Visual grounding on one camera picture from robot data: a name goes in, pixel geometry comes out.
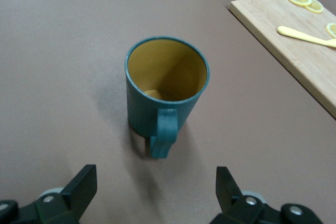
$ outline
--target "screw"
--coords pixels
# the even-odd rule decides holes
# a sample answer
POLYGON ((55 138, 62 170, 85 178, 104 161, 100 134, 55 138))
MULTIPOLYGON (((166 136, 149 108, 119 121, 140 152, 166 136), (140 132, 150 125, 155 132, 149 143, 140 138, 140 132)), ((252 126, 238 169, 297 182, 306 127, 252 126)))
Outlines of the screw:
POLYGON ((4 203, 0 205, 0 211, 5 210, 8 207, 8 204, 4 203))
POLYGON ((48 203, 48 202, 51 202, 53 199, 54 199, 53 196, 47 196, 43 199, 43 202, 48 203))
POLYGON ((289 210, 291 211, 292 214, 295 214, 295 215, 303 215, 303 212, 300 208, 298 208, 297 206, 291 206, 289 208, 289 210))
POLYGON ((253 198, 253 197, 247 197, 247 198, 246 198, 246 203, 248 203, 248 204, 251 205, 251 206, 254 206, 254 205, 257 204, 257 201, 256 201, 256 199, 253 198))

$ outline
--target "tabletop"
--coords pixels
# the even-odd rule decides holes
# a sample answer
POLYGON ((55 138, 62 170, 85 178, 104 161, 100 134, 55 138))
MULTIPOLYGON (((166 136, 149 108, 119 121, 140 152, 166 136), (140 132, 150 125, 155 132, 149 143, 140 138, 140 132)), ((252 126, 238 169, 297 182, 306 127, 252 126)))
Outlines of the tabletop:
MULTIPOLYGON (((209 223, 216 167, 274 209, 336 213, 336 120, 229 12, 234 0, 0 0, 0 196, 20 206, 97 165, 81 223, 209 223), (210 81, 167 159, 128 125, 124 59, 188 41, 210 81)), ((336 14, 334 0, 320 0, 336 14)))

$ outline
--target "teal mug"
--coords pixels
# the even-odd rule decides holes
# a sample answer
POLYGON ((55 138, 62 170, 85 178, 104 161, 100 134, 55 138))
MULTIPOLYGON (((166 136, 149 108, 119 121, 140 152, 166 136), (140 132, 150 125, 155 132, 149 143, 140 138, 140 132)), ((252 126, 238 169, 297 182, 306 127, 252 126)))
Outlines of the teal mug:
POLYGON ((177 133, 209 82, 209 66, 189 43, 152 37, 125 59, 128 120, 150 139, 153 158, 166 158, 177 133))

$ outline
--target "mug rim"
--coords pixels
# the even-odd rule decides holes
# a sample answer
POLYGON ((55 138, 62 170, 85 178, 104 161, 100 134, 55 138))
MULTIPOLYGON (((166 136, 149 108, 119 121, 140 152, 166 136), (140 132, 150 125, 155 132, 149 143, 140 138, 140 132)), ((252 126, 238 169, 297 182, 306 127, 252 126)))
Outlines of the mug rim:
POLYGON ((126 77, 127 79, 131 82, 132 86, 138 91, 140 92, 142 95, 144 95, 146 98, 152 100, 152 101, 155 101, 155 102, 159 102, 159 103, 163 103, 163 104, 182 104, 182 103, 185 103, 185 102, 188 102, 188 101, 191 101, 191 100, 194 100, 195 98, 199 97, 202 92, 204 91, 204 89, 206 88, 206 86, 208 85, 209 83, 209 79, 210 79, 210 69, 209 69, 209 65, 208 65, 208 62, 206 61, 205 57, 203 56, 203 54, 196 48, 194 47, 192 44, 190 44, 189 42, 185 41, 185 40, 182 40, 182 39, 179 39, 179 38, 176 38, 176 37, 171 37, 171 36, 153 36, 153 37, 149 37, 149 38, 146 38, 146 39, 142 39, 140 40, 139 42, 137 42, 136 44, 134 44, 131 49, 128 51, 127 55, 126 55, 126 58, 125 58, 125 62, 124 62, 124 67, 125 67, 125 72, 126 72, 126 77), (175 41, 178 41, 180 43, 183 43, 185 45, 187 45, 188 47, 192 48, 193 50, 195 50, 197 52, 197 54, 201 57, 201 59, 203 60, 203 63, 205 65, 205 68, 206 68, 206 81, 203 85, 203 87, 201 88, 201 90, 199 90, 199 92, 197 92, 196 94, 194 94, 192 97, 189 97, 187 99, 184 99, 184 100, 179 100, 179 101, 167 101, 167 100, 160 100, 160 99, 157 99, 157 98, 154 98, 154 97, 151 97, 150 95, 146 94, 145 92, 143 92, 141 89, 138 88, 137 85, 135 85, 135 83, 133 82, 130 74, 129 74, 129 71, 128 71, 128 60, 131 56, 131 54, 133 53, 133 51, 135 50, 135 48, 137 48, 138 46, 140 46, 141 44, 143 43, 146 43, 150 40, 157 40, 157 39, 167 39, 167 40, 175 40, 175 41))

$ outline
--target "mug bottom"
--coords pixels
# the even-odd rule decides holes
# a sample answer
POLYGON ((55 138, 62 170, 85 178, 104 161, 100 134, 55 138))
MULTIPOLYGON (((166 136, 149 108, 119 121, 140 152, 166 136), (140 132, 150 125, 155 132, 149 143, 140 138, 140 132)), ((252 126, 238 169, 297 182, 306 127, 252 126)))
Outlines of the mug bottom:
POLYGON ((161 90, 152 89, 145 91, 145 93, 153 98, 163 101, 178 101, 178 99, 172 94, 161 90))

